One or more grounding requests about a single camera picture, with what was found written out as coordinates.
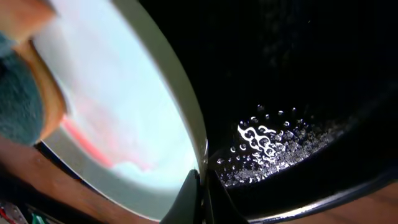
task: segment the wooden surface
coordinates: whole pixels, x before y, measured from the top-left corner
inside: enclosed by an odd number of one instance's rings
[[[106,223],[154,223],[134,215],[87,189],[31,147],[0,138],[0,162],[38,191]],[[398,223],[398,184],[338,208],[288,224]]]

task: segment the teal object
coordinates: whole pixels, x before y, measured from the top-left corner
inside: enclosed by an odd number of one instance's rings
[[[29,67],[11,49],[13,44],[0,33],[0,135],[33,145],[44,125],[43,103]]]

